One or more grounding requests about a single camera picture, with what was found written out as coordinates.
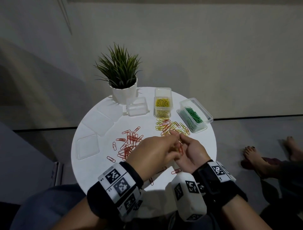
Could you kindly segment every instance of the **round white table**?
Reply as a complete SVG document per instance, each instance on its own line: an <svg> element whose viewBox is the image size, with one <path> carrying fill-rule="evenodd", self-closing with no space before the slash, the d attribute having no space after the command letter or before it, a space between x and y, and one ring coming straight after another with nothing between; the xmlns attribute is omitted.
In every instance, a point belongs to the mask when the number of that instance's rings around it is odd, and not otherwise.
<svg viewBox="0 0 303 230"><path fill-rule="evenodd" d="M87 193L88 189L98 181L98 177L113 164L113 162L107 159L108 156L115 159L116 162L122 161L121 158L117 157L117 154L120 147L123 145L123 142L116 141L116 139L126 138L126 134L121 134L123 131L134 131L138 126L140 126L140 129L136 133L139 136L144 135L143 139L151 136L161 136L161 131L157 131L155 129L157 120L153 115L154 93L154 87L138 88L138 96L146 97L150 112L143 116L120 117L103 137L96 135L96 132L84 125L84 123L87 123L87 121L84 122L84 120L85 118L87 120L87 117L90 114L98 112L102 102L104 104L104 101L111 100L111 96L96 104L83 118L74 135L71 159L76 180L85 193ZM182 122L184 124L176 111L180 108L179 102L185 100L186 98L175 92L172 92L172 98L173 109L170 119L171 121ZM95 155L79 160L79 157L77 157L77 141L80 139L85 140L84 138L88 136L96 137L96 140L98 140L97 145L99 146L99 149L97 146ZM207 125L206 130L195 134L190 133L189 137L197 139L205 147L211 159L214 161L216 160L217 144L214 131L210 124ZM113 149L113 142L116 143L116 151ZM90 141L84 143L85 144L82 145L81 148L84 148L85 150L85 147L90 145ZM172 162L170 165L167 165L167 169L164 172L153 177L153 184L151 184L149 181L144 183L143 188L146 192L143 194L143 203L138 211L138 218L151 218L177 210L169 184L176 176L176 174L172 174L172 171L177 168L179 167L176 165L176 163Z"/></svg>

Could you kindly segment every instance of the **hand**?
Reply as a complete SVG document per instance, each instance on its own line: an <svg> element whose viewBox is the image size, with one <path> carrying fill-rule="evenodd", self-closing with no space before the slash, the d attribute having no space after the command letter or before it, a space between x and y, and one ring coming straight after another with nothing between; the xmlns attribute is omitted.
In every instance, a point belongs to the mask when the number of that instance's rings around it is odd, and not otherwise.
<svg viewBox="0 0 303 230"><path fill-rule="evenodd" d="M131 152L126 162L139 174L143 181L155 175L163 166L173 159L179 159L181 154L176 152L178 137L148 137Z"/></svg>
<svg viewBox="0 0 303 230"><path fill-rule="evenodd" d="M199 141L185 136L184 134L179 134L176 131L169 131L172 135L176 136L182 141L183 155L180 159L176 160L177 165L184 172L193 173L201 165L211 160L207 154L203 145Z"/></svg>

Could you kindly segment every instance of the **empty plastic container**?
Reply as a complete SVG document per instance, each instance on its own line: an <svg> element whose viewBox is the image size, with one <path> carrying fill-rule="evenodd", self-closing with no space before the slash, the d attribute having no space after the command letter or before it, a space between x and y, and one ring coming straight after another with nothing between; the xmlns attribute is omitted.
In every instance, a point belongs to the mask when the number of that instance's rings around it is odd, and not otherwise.
<svg viewBox="0 0 303 230"><path fill-rule="evenodd" d="M202 122L197 123L194 118L188 113L186 108L192 108L202 119ZM212 115L210 115L209 112L195 98L181 101L180 109L177 110L177 113L192 133L207 129L207 124L213 121Z"/></svg>
<svg viewBox="0 0 303 230"><path fill-rule="evenodd" d="M170 117L173 109L171 88L155 88L154 97L154 116L155 117Z"/></svg>
<svg viewBox="0 0 303 230"><path fill-rule="evenodd" d="M127 100L123 110L130 117L145 115L149 112L145 97L136 97L135 100L133 98Z"/></svg>

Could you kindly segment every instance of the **potted plant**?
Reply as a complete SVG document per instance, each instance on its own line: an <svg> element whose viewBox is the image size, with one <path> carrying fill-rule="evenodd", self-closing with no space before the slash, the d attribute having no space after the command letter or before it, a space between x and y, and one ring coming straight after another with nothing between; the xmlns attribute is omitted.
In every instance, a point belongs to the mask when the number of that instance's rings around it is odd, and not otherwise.
<svg viewBox="0 0 303 230"><path fill-rule="evenodd" d="M108 50L110 56L101 53L102 57L98 57L100 64L96 62L95 67L105 75L99 76L101 79L98 80L107 81L118 103L125 105L127 99L136 97L140 58L137 59L138 54L129 55L124 46L122 48L115 43L114 49L110 47Z"/></svg>

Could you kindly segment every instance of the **green plant leaves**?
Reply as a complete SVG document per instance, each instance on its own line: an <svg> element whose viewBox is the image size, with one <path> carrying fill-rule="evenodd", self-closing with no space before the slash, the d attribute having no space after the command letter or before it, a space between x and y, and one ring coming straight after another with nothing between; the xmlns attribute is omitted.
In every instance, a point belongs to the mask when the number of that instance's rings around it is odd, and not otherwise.
<svg viewBox="0 0 303 230"><path fill-rule="evenodd" d="M120 47L114 43L114 48L108 48L110 55L102 54L98 57L100 64L94 65L100 70L106 78L101 77L103 81L107 81L112 87L117 89L125 89L131 87L136 82L136 74L138 71L140 58L137 55L130 55L127 49Z"/></svg>

